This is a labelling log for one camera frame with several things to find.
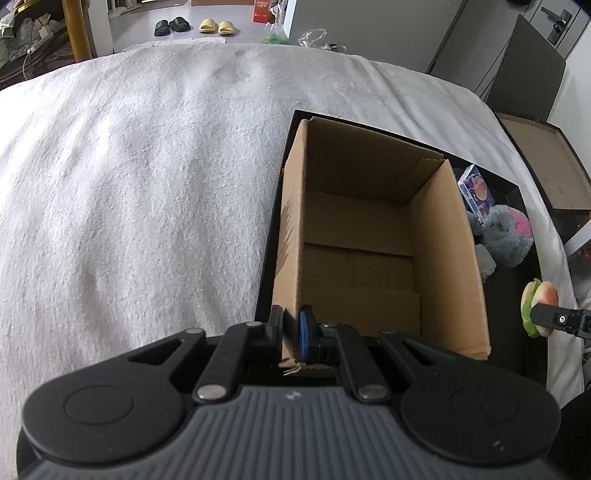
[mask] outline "silver bolt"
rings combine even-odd
[[[197,396],[201,400],[219,400],[226,396],[228,391],[221,385],[209,384],[199,387],[197,390]]]
[[[381,400],[388,395],[388,389],[379,384],[368,384],[360,387],[357,393],[366,400]]]

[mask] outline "pink plush ear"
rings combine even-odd
[[[531,236],[531,225],[527,217],[519,210],[510,209],[509,212],[515,220],[515,231],[522,236]]]

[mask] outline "black tray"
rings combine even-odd
[[[275,279],[275,266],[277,263],[277,246],[279,240],[279,225],[281,217],[281,189],[283,185],[283,167],[291,150],[296,131],[300,122],[311,119],[313,116],[343,122],[348,125],[356,125],[379,132],[389,137],[399,138],[419,147],[429,148],[442,153],[452,164],[453,168],[464,170],[470,162],[452,155],[439,148],[423,144],[416,140],[386,132],[374,127],[368,127],[356,122],[334,118],[319,113],[296,110],[291,120],[290,130],[287,134],[281,172],[277,181],[275,203],[267,238],[267,248],[261,274],[259,295],[256,304],[255,320],[266,322],[271,311],[273,295],[273,282]],[[486,184],[488,185],[495,202],[509,205],[527,215],[523,198],[519,187],[498,175],[478,167]],[[521,293],[525,285],[535,277],[540,278],[540,263],[535,244],[531,248],[525,260],[515,268],[504,270],[497,268],[484,284],[486,301],[486,314],[488,317],[488,329],[491,338],[492,352],[487,362],[501,368],[505,368],[520,375],[530,377],[542,385],[546,385],[548,345],[544,337],[530,339],[521,326]]]

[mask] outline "black slipper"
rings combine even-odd
[[[191,30],[191,25],[183,17],[177,17],[170,22],[170,28],[175,32],[188,32]]]
[[[170,35],[170,25],[168,24],[168,20],[160,20],[154,29],[154,36],[165,37],[166,35]]]

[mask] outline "bed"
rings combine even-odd
[[[302,47],[164,45],[0,92],[0,476],[15,475],[36,386],[184,328],[255,311],[282,148],[295,109],[433,145],[520,185],[545,280],[576,307],[534,181],[470,91]],[[582,343],[555,332],[548,389],[582,392]]]

